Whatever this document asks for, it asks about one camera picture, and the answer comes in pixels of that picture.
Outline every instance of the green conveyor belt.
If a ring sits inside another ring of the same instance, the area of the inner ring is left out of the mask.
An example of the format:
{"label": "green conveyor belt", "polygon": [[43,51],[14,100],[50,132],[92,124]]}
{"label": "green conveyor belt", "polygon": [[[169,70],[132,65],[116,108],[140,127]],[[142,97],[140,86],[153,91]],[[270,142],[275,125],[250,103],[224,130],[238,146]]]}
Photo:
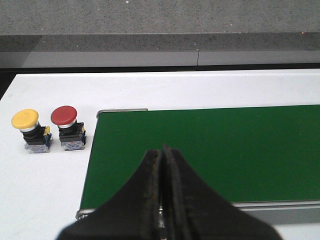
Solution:
{"label": "green conveyor belt", "polygon": [[320,199],[320,105],[128,111],[98,117],[80,208],[110,199],[162,144],[230,202]]}

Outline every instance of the gray countertop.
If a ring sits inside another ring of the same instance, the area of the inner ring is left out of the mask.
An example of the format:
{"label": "gray countertop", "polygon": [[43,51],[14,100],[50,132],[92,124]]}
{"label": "gray countertop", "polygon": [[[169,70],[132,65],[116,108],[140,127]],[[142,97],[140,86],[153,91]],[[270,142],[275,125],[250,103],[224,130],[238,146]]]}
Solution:
{"label": "gray countertop", "polygon": [[320,1],[0,0],[0,43],[6,53],[319,51]]}

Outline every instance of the white tabletop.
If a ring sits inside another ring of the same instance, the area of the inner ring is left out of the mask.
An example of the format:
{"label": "white tabletop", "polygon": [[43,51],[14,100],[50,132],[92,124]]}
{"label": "white tabletop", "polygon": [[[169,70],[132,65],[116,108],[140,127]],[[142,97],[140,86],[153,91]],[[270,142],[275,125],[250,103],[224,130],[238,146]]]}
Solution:
{"label": "white tabletop", "polygon": [[[52,240],[75,221],[101,109],[202,109],[320,104],[320,69],[19,74],[0,101],[0,239]],[[70,105],[84,122],[84,150],[63,151],[52,111]],[[50,153],[24,150],[11,126],[23,109],[50,126]],[[319,239],[320,221],[277,225],[285,240]]]}

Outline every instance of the red button cap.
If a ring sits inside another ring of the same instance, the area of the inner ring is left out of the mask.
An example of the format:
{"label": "red button cap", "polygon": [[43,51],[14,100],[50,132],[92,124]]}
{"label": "red button cap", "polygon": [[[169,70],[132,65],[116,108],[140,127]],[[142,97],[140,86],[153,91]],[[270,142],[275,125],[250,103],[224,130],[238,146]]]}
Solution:
{"label": "red button cap", "polygon": [[51,114],[51,121],[55,125],[71,124],[77,117],[77,110],[72,106],[61,106]]}

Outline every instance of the yellow button cap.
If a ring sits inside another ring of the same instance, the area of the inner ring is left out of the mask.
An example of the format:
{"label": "yellow button cap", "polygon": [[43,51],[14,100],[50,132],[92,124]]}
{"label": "yellow button cap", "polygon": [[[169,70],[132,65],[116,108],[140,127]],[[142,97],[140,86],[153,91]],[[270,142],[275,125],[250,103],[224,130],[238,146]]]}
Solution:
{"label": "yellow button cap", "polygon": [[28,129],[36,125],[38,119],[39,114],[36,110],[25,109],[13,116],[11,124],[16,129]]}

